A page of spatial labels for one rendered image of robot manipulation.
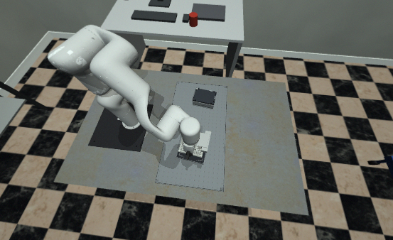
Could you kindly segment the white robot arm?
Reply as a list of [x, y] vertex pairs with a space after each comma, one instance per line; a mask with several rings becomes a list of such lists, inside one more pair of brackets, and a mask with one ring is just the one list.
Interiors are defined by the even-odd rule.
[[[141, 125], [156, 138], [168, 142], [180, 127], [184, 143], [201, 146], [201, 152], [207, 153], [211, 131], [201, 133], [200, 122], [179, 106], [170, 105], [156, 126], [151, 123], [148, 116], [151, 87], [131, 69], [138, 59], [139, 54], [129, 41], [95, 25], [85, 26], [48, 53], [49, 62], [57, 69], [79, 73], [71, 75], [98, 95], [98, 104], [121, 119], [126, 129]], [[123, 99], [132, 103], [135, 111]]]

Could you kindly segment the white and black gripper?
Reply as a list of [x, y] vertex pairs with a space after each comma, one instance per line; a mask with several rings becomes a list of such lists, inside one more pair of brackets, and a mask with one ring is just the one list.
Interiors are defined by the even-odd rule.
[[193, 156], [194, 149], [195, 145], [188, 145], [186, 143], [183, 143], [183, 150], [186, 152], [186, 160]]

